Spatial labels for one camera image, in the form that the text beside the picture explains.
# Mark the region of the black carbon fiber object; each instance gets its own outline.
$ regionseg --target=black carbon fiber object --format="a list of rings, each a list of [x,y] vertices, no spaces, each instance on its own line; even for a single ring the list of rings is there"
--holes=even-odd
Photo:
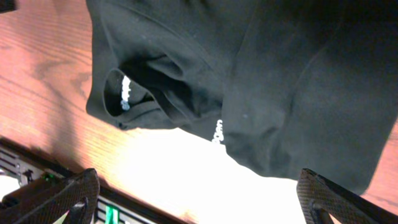
[[[16,10],[15,0],[0,0],[0,13]]]
[[[2,224],[51,224],[69,211],[63,223],[89,224],[99,192],[100,183],[96,171],[87,169],[16,205],[3,205],[0,220]]]
[[[333,223],[329,214],[342,224],[398,223],[398,216],[309,169],[302,170],[297,195],[308,224]]]

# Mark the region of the black t-shirt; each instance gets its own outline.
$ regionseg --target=black t-shirt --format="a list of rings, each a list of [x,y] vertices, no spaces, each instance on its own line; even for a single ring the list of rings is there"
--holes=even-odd
[[[182,128],[259,175],[366,190],[398,112],[397,3],[87,0],[87,112]]]

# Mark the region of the wood grain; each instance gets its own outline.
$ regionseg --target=wood grain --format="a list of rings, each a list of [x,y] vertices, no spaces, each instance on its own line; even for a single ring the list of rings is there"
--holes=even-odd
[[[122,132],[86,114],[91,21],[84,1],[22,0],[19,10],[0,14],[0,56],[2,136],[71,170],[94,167],[110,187],[193,222],[303,222],[291,180],[259,177],[222,146],[177,129]],[[397,150],[398,125],[363,195],[396,214]]]

